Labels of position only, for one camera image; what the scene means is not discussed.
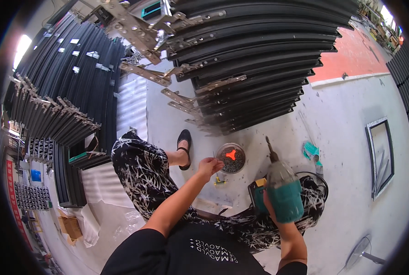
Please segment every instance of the red banner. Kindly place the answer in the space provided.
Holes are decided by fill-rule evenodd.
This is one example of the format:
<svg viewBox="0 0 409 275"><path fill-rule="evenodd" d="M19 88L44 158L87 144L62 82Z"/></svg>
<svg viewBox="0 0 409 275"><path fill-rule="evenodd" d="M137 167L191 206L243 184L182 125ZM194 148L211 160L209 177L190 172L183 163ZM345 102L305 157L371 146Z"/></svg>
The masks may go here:
<svg viewBox="0 0 409 275"><path fill-rule="evenodd" d="M21 234L23 235L30 250L33 251L32 246L30 245L29 239L27 238L26 231L24 230L23 223L21 222L20 212L18 211L18 206L17 206L17 199L15 198L14 179L12 175L12 165L13 164L14 163L11 162L10 160L6 160L7 185L9 188L10 206L12 206L12 211L14 212L15 220L17 221L17 225L21 231Z"/></svg>

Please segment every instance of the cardboard box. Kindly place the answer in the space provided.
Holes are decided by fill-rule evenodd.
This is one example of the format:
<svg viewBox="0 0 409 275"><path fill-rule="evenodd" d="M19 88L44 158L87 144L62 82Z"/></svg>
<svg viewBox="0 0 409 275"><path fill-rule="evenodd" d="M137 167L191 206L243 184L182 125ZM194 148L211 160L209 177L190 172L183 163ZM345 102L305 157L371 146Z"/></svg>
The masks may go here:
<svg viewBox="0 0 409 275"><path fill-rule="evenodd" d="M76 217L68 217L64 212L58 209L60 216L58 217L61 232L68 234L67 243L75 246L78 238L82 237L81 228L79 227L78 219Z"/></svg>

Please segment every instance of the black and white patterned pants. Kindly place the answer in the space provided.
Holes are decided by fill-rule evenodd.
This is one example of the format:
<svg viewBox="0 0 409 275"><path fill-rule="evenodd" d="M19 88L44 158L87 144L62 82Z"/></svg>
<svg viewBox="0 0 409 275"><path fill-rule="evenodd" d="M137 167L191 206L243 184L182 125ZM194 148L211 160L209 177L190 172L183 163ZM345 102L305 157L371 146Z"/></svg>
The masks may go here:
<svg viewBox="0 0 409 275"><path fill-rule="evenodd" d="M165 152L141 140L134 129L116 140L111 157L125 192L145 221L166 198L178 190L169 176ZM304 232L316 225L324 209L324 201L322 192L311 177L302 178L301 184L304 215L295 224L300 232ZM189 223L211 223L237 241L246 243L251 253L280 245L278 228L270 217L256 216L252 207L231 217L208 221L199 217L190 206L182 220Z"/></svg>

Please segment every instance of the foot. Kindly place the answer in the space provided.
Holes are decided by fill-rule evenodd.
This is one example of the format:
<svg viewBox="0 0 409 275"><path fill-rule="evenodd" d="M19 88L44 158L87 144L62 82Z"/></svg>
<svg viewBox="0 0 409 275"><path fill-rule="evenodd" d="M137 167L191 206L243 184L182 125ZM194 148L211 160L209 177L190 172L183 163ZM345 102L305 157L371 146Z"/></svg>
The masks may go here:
<svg viewBox="0 0 409 275"><path fill-rule="evenodd" d="M187 140L180 141L179 147L183 147L189 150L188 141ZM179 166L188 166L189 164L191 164L188 158L188 154L186 153L185 150L179 149L177 150L177 153L179 154L179 162L180 162Z"/></svg>

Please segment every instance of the black t-shirt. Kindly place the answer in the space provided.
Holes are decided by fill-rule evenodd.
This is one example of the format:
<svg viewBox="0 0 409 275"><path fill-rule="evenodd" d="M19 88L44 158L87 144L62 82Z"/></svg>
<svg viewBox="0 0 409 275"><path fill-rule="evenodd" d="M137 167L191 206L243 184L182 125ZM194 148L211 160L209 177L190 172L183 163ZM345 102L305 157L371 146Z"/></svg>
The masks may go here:
<svg viewBox="0 0 409 275"><path fill-rule="evenodd" d="M248 247L211 225L186 223L166 239L154 229L142 229L121 243L101 275L268 275ZM291 262L277 275L306 275L307 265Z"/></svg>

